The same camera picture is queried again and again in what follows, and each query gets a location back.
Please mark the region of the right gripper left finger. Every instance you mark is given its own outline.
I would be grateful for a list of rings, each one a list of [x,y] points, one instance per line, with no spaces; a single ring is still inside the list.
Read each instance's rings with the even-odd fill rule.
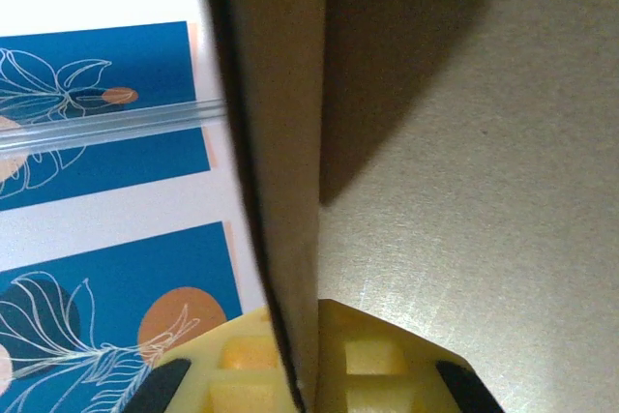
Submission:
[[[243,314],[166,351],[124,410],[295,412],[269,311]]]

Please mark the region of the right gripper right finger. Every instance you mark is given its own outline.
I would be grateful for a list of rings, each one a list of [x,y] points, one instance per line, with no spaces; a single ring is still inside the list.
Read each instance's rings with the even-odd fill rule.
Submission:
[[[335,300],[318,310],[317,412],[503,410],[456,353]]]

